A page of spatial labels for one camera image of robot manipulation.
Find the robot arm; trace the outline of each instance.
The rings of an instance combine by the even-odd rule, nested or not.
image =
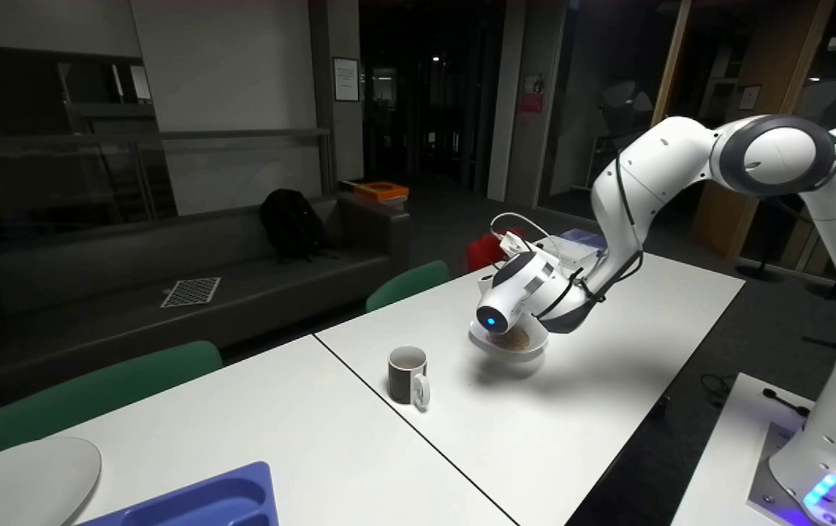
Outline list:
[[[709,131],[670,117],[594,182],[589,206],[605,238],[600,263],[563,276],[559,258],[505,233],[509,263],[483,295],[475,321],[509,333],[519,315],[535,315],[548,333],[570,333],[641,263],[652,219],[683,188],[717,182],[737,192],[781,195],[814,190],[833,172],[836,138],[807,121],[747,117]]]

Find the black backpack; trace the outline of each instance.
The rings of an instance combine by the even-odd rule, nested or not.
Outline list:
[[[278,258],[310,261],[328,249],[328,232],[297,190],[268,192],[261,206],[261,219]]]

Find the floor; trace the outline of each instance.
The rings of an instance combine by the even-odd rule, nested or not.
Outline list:
[[[442,258],[453,273],[462,273],[467,239],[483,238],[489,219],[505,210],[505,206],[471,195],[448,179],[415,179],[407,185],[413,188],[413,261],[423,263]],[[584,203],[584,195],[559,195],[548,203],[556,210],[531,210],[528,217],[546,232],[597,232]],[[702,249],[689,238],[687,210],[667,210],[652,228],[645,249],[652,254],[744,279],[733,263]],[[645,419],[620,461],[605,473],[582,510],[573,512],[570,524],[670,524],[737,371],[803,397],[820,393],[833,355],[803,344],[801,337],[836,339],[836,295],[831,295],[823,285],[791,276],[747,279],[737,302],[676,377],[660,409]]]

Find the green chair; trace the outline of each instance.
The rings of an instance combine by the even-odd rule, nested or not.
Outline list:
[[[221,369],[211,342],[186,342],[126,361],[0,406],[0,450],[52,436]]]
[[[430,261],[423,266],[407,270],[385,282],[380,290],[373,290],[364,298],[364,309],[380,309],[385,304],[402,302],[408,295],[417,295],[423,290],[433,290],[439,285],[449,282],[449,270],[443,261]]]

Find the blue tray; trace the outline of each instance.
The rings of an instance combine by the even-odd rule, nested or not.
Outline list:
[[[111,512],[88,526],[278,526],[265,461]]]

